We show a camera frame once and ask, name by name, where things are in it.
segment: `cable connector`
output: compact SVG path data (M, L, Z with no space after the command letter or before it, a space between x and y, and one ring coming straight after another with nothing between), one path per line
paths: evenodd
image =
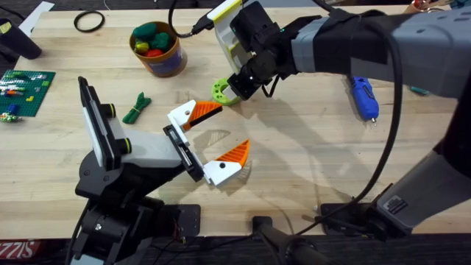
M214 23L212 22L212 20L210 20L208 17L207 17L207 14L202 16L196 24L193 25L193 29L191 29L191 34L192 35L196 35L198 33L200 33L201 31L207 29L207 30L211 30L214 28Z

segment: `black cable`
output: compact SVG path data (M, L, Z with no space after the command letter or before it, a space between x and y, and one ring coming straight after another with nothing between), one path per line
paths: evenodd
M80 225L82 224L83 218L87 213L88 209L90 208L91 202L90 200L87 201L87 204L83 208L82 213L80 214L79 220L75 225L74 232L72 233L72 237L70 242L68 243L67 253L65 254L65 265L69 265L71 263L71 254L72 254L72 245L75 243L75 239L77 238L77 234L79 233Z
M196 237L193 238L193 240L191 240L191 242L189 242L183 250L186 250L187 248L189 248L195 241L196 241ZM177 258L180 254L182 254L182 253L177 253L175 256L171 257L171 258L170 258L167 262L165 262L163 265L170 264L170 263L171 263L175 258Z
M0 9L5 10L5 11L7 11L7 12L9 12L9 13L12 13L13 15L16 15L16 16L19 17L22 21L24 21L24 19L25 19L22 14L20 14L20 13L18 13L18 12L16 12L16 11L13 11L13 10L11 10L11 9L8 8L8 7L0 6Z
M152 247L154 247L158 250L162 250L162 251L170 252L170 253L207 252L207 251L214 250L218 247L223 247L223 246L228 245L228 244L239 243L239 242L246 241L247 239L252 239L252 238L253 238L253 235L244 236L244 237L241 237L241 238L237 238L237 239L229 240L229 241L226 241L226 242L222 242L221 244L217 244L216 246L207 247L207 248L199 248L199 249L196 249L196 250L186 250L186 251L185 250L164 250L163 248L155 246L155 245L152 245Z
M175 239L172 239L167 245L165 245L165 247L163 247L163 250L165 250L167 247L169 247L171 245L171 243L175 242ZM159 258L162 256L163 254L163 250L160 251L159 255L156 257L155 261L152 263L152 265L155 265L157 264L157 261L159 260Z
M312 0L314 3L316 3L319 7L321 7L323 10L327 12L332 12L333 7L331 7L329 4L327 4L324 0Z
M185 34L180 34L174 28L174 24L173 24L172 19L173 19L173 16L174 16L174 10L175 10L176 6L177 6L177 0L173 0L173 2L171 3L170 9L169 9L169 26L170 26L170 30L172 31L172 33L174 33L179 38L189 38L189 37L193 36L192 32L185 33Z
M266 236L260 232L258 232L258 235L262 238L262 241L265 243L266 247L269 248L270 254L272 255L273 260L275 261L275 265L281 265L281 261L279 258L279 255L277 254L277 250L275 247L268 242L268 239L266 239Z
M350 207L351 205L360 202L360 200L362 200L371 191L373 186L376 184L376 181L378 181L378 178L380 177L381 172L383 171L384 166L386 165L386 162L388 160L389 155L391 154L392 147L394 146L394 142L396 140L397 130L399 129L400 123L400 110L403 102L403 72L399 46L397 45L396 40L391 36L391 34L387 32L382 26L376 24L375 22L369 22L366 25L372 31L386 39L386 44L389 48L389 52L391 53L392 69L394 75L394 104L392 107L391 127L389 128L389 135L386 140L386 145L384 147L383 154L381 154L378 165L376 166L375 172L373 172L371 179L369 180L363 191L361 191L361 193L355 199L352 199L347 204L335 209L334 211L331 211L330 213L324 216L321 216L312 225L309 225L307 228L298 232L297 235L302 235L303 233L309 231L316 225L325 221L330 216L338 213L339 211L344 210L345 208Z
M91 29L80 29L79 28L79 21L80 19L82 19L84 16L88 15L88 14L97 14L97 15L100 15L102 17L102 20L100 21L100 23L96 26L94 26L93 28ZM90 32L95 32L96 30L100 29L101 27L103 27L103 25L105 24L105 16L100 13L99 11L96 11L96 10L91 10L91 11L84 11L82 13L80 13L79 15L77 15L74 19L74 27L76 30L80 31L80 32L84 32L84 33L90 33Z
M263 91L263 94L265 94L266 97L270 98L270 97L273 96L273 93L275 92L275 88L277 87L278 81L280 81L280 76L279 75L277 75L275 77L272 88L270 88L270 93L268 93L268 91L266 91L265 85L262 85L262 91Z

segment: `lego baseplate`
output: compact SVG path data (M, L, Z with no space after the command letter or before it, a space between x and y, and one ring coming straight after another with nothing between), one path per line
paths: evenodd
M10 104L17 104L17 116L36 116L54 75L54 72L47 71L7 70L0 80L0 92L14 90L14 87L24 88L24 91L18 91L23 93L22 96L0 96L0 113Z

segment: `wooden table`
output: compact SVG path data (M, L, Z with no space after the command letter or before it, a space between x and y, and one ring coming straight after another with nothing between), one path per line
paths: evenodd
M360 13L371 7L345 8ZM376 7L401 13L404 6ZM270 9L283 26L295 18L325 12L319 8ZM207 10L178 10L174 24L187 32ZM128 46L134 27L166 21L165 10L104 11L104 28L91 34L74 29L79 12L42 14L32 33L43 49L36 60L16 69L57 72L36 117L0 124L0 239L66 238L85 204L74 193L78 169L91 143L85 131L77 77L92 84L102 102L114 103L119 117L139 92L152 98L133 129L163 133L166 114L188 100L209 100L210 87L231 73L214 37L203 32L182 41L188 65L173 78L153 77ZM84 21L84 27L96 23ZM346 202L366 185L389 131L392 84L371 80L380 103L378 126L358 120L344 78L298 74L280 82L275 96L261 91L249 101L226 107L196 126L188 138L210 160L244 139L251 140L244 172L215 188L186 173L151 193L168 204L202 206L201 235L244 235L252 216L267 215L289 233L310 224L313 207ZM400 131L389 162L366 201L397 181L443 136L455 107L452 99L420 97L405 89ZM465 202L423 222L415 233L470 232L471 203ZM321 227L311 233L322 233Z

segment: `black rubber band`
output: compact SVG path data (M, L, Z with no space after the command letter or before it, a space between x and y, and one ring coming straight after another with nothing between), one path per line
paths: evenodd
M100 16L102 17L102 21L100 21L100 24L98 24L98 26L95 26L95 27L93 27L93 28L91 28L91 29L79 29L79 26L78 26L79 20L80 20L82 17L84 17L85 15L88 15L88 14L98 14L98 15L100 15ZM104 16L103 14L101 14L100 12L95 11L95 10L93 10L93 11L84 11L84 12L80 13L79 15L77 15L77 16L75 17L75 19L74 19L74 27L75 27L78 31L84 32L84 33L94 32L94 31L98 30L99 28L103 27L103 24L104 24L104 23L105 23L105 16Z

